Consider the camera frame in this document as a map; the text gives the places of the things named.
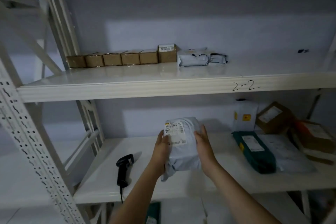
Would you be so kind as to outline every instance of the human hand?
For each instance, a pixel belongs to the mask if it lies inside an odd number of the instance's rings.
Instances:
[[[211,178],[212,173],[216,167],[219,166],[219,163],[217,162],[215,154],[213,153],[205,126],[201,126],[200,134],[197,131],[194,131],[194,135],[197,142],[197,151],[199,159],[201,160],[202,170],[206,176]]]
[[[163,137],[163,130],[157,136],[152,157],[148,166],[155,171],[157,177],[165,172],[165,163],[169,156],[170,147],[168,145],[168,136]]]

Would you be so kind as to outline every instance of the yellow label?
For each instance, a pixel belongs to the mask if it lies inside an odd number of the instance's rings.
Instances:
[[[251,120],[251,115],[250,114],[244,114],[243,115],[243,121],[250,121]]]
[[[240,148],[241,152],[244,152],[244,149],[245,149],[245,148],[244,148],[244,146],[243,146],[242,143],[239,144],[239,148]]]

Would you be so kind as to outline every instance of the metal shelving unit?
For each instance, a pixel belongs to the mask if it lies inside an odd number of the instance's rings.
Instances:
[[[78,55],[80,50],[65,0],[3,1],[0,2],[0,18],[8,22],[41,62],[36,68],[37,81],[23,85],[0,43],[0,121],[18,149],[14,154],[1,157],[0,172],[8,175],[7,185],[1,184],[6,190],[0,190],[0,208],[5,204],[17,208],[50,204],[59,213],[55,217],[57,221],[63,218],[71,224],[94,224],[101,215],[102,224],[106,224],[105,202],[120,200],[119,188],[115,185],[115,161],[126,153],[142,151],[131,173],[134,184],[149,161],[155,139],[104,140],[95,99],[336,88],[336,62],[333,61],[336,37],[324,55],[309,54],[304,59],[291,59],[291,63],[283,58],[276,62],[232,60],[224,67],[193,68],[188,73],[175,63],[69,70],[65,57]],[[37,43],[20,28],[13,8],[5,5],[8,1],[22,4],[25,9],[28,6],[40,10],[45,27],[49,23],[52,28],[66,71],[61,71],[46,53],[45,39]],[[54,73],[53,76],[43,78],[44,65]],[[57,146],[45,132],[40,119],[41,105],[37,102],[65,100],[77,101],[87,132],[76,145]],[[231,135],[213,134],[210,140],[220,163],[250,193],[301,190],[306,195],[309,189],[335,187],[334,167],[315,163],[318,172],[314,174],[263,176],[247,164]],[[96,157],[75,191],[69,174],[88,147],[92,147]],[[11,169],[16,167],[15,176],[11,176]],[[8,190],[12,180],[17,183]],[[125,188],[124,196],[132,189],[132,184]],[[203,174],[180,172],[164,184],[158,182],[153,198],[187,197],[214,189]],[[93,203],[101,205],[98,215],[90,220],[81,204]],[[330,215],[325,223],[335,219],[336,216]]]

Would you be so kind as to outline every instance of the sticker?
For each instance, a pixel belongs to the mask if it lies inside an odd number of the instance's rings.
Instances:
[[[304,123],[304,125],[314,137],[332,140],[320,125],[310,123]]]
[[[254,136],[242,136],[250,151],[264,151],[265,149],[258,143]]]
[[[244,149],[245,149],[245,148],[244,148],[244,146],[243,146],[242,143],[239,144],[239,148],[240,148],[241,152],[244,152]]]
[[[159,45],[159,52],[173,51],[175,46],[173,44]]]
[[[259,120],[261,120],[264,123],[267,123],[273,120],[280,113],[282,113],[282,111],[278,107],[272,106],[263,115],[259,117]]]
[[[243,114],[243,121],[250,121],[251,115],[250,114]]]
[[[170,140],[173,146],[187,144],[186,134],[182,121],[174,121],[165,124],[164,135],[170,135]]]
[[[156,224],[156,219],[154,219],[153,217],[151,216],[148,216],[147,218],[147,221],[146,221],[146,224]]]

